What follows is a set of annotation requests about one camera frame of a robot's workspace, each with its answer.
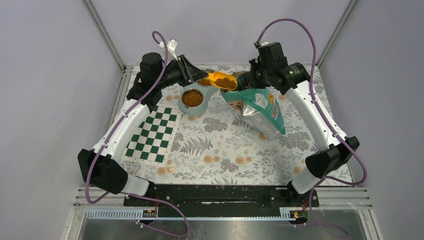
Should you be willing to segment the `yellow plastic scoop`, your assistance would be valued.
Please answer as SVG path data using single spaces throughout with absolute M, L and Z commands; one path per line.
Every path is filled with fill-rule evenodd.
M 234 91 L 238 87 L 238 82 L 234 76 L 219 71 L 209 73 L 207 79 L 213 87 L 223 90 Z

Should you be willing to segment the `teal dog food bag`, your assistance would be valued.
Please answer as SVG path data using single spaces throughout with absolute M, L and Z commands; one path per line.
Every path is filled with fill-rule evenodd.
M 282 137 L 285 126 L 280 106 L 267 88 L 242 88 L 241 90 L 221 90 L 224 100 L 236 111 L 241 119 L 267 138 Z

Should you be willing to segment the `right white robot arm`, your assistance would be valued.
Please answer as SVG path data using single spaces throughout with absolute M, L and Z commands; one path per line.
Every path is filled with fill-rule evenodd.
M 273 87 L 285 95 L 299 112 L 314 139 L 317 152 L 305 159 L 306 168 L 295 177 L 287 191 L 287 201 L 293 206 L 307 199 L 307 191 L 318 186 L 328 173 L 357 158 L 360 143 L 349 137 L 321 106 L 313 86 L 313 73 L 308 73 L 299 63 L 288 64 L 279 42 L 257 41 L 259 56 L 250 60 L 248 88 L 243 90 L 249 100 L 254 92 Z

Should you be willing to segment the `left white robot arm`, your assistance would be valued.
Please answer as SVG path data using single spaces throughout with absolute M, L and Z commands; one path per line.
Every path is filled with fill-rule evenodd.
M 136 195 L 142 205 L 152 204 L 155 192 L 149 188 L 150 182 L 130 175 L 120 165 L 124 150 L 134 131 L 161 100 L 163 89 L 175 84 L 185 87 L 208 75 L 184 55 L 171 61 L 156 52 L 143 55 L 133 86 L 113 124 L 98 143 L 90 149 L 82 149 L 77 155 L 85 187 L 94 186 L 114 195 Z

